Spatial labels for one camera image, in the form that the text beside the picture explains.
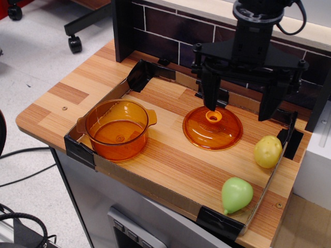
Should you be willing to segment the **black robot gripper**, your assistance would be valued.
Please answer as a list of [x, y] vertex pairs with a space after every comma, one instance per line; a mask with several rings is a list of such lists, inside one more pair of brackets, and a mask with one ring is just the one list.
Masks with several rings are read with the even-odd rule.
[[259, 121], [271, 119], [286, 94], [298, 91], [309, 64], [271, 43], [273, 22], [239, 18], [234, 38], [197, 43], [192, 72], [201, 82], [204, 105], [215, 111], [221, 80], [263, 87]]

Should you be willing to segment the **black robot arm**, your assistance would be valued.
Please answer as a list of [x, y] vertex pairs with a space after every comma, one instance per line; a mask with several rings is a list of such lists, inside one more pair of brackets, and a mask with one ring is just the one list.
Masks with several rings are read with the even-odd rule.
[[285, 96], [299, 90], [308, 62], [270, 44], [274, 26], [282, 29], [284, 9], [292, 4], [299, 7], [306, 22], [301, 1], [235, 1], [234, 38], [192, 47], [192, 73], [201, 81], [204, 105], [209, 110], [216, 109], [221, 80], [263, 86], [259, 121], [271, 119]]

